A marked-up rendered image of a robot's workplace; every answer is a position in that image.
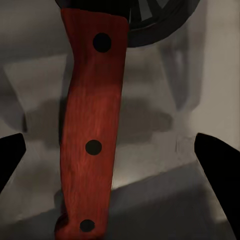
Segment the parer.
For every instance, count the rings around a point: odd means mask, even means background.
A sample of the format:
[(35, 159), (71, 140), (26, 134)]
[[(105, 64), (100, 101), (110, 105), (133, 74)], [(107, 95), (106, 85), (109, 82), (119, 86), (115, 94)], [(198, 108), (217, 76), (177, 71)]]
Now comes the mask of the parer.
[(60, 10), (73, 51), (60, 140), (66, 212), (56, 240), (105, 236), (132, 0), (71, 0)]

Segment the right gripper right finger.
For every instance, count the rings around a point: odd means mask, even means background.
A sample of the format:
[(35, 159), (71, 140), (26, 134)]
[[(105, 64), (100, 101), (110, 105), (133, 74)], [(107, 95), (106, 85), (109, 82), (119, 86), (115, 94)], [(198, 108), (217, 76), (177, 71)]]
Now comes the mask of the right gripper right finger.
[(222, 140), (197, 133), (196, 156), (240, 240), (240, 151)]

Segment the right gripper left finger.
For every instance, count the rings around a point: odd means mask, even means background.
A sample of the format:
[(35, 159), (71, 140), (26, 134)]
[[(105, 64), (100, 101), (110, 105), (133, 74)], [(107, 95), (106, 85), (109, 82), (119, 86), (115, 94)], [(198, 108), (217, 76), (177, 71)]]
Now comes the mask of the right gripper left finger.
[(22, 133), (0, 138), (0, 193), (26, 153)]

